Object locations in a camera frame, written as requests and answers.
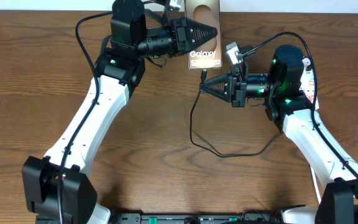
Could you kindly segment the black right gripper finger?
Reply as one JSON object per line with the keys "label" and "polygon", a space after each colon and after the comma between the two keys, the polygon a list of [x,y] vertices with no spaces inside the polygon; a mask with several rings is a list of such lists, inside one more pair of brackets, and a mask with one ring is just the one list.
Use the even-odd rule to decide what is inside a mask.
{"label": "black right gripper finger", "polygon": [[205,85],[215,85],[218,83],[228,83],[229,79],[232,77],[232,73],[231,72],[226,72],[223,73],[221,75],[215,76],[213,78],[209,78],[207,80],[205,80],[203,83]]}
{"label": "black right gripper finger", "polygon": [[203,93],[208,93],[213,95],[223,101],[230,102],[231,101],[231,90],[229,85],[226,82],[218,82],[218,83],[201,83],[200,90]]}

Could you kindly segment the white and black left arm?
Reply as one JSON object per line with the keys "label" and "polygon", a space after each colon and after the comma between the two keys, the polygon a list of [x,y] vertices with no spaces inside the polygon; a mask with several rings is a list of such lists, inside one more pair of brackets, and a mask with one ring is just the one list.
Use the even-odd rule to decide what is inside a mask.
{"label": "white and black left arm", "polygon": [[89,60],[91,85],[65,132],[42,158],[22,167],[25,202],[37,223],[107,223],[111,211],[98,203],[89,176],[114,118],[145,73],[146,63],[185,55],[217,37],[218,30],[187,17],[171,18],[178,1],[163,1],[157,14],[144,1],[115,1],[111,34]]}

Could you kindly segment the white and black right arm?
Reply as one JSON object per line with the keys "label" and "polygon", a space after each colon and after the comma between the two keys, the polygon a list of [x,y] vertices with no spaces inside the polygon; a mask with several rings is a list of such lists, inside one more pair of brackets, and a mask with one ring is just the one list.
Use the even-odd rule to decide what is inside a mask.
{"label": "white and black right arm", "polygon": [[268,73],[248,72],[247,53],[228,45],[230,71],[207,78],[201,73],[200,92],[233,107],[262,98],[269,120],[290,139],[308,161],[323,195],[317,208],[284,208],[271,223],[358,223],[358,162],[336,141],[318,113],[316,75],[310,55],[294,45],[281,45]]}

